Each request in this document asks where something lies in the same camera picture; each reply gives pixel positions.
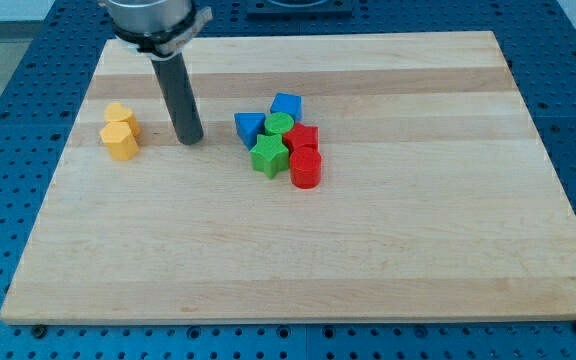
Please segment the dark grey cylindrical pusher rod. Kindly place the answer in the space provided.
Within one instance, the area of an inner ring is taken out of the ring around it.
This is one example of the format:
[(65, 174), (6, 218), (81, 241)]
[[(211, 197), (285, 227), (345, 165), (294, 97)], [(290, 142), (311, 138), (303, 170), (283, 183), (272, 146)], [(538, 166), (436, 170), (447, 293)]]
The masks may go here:
[(183, 55), (153, 61), (152, 66), (177, 140), (184, 145), (200, 142), (204, 132)]

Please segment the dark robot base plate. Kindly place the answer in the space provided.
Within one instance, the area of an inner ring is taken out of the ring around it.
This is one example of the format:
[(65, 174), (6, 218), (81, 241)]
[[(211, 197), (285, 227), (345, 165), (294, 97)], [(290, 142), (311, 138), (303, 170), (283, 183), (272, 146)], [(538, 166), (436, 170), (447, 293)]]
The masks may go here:
[(350, 16), (354, 0), (244, 0), (247, 18)]

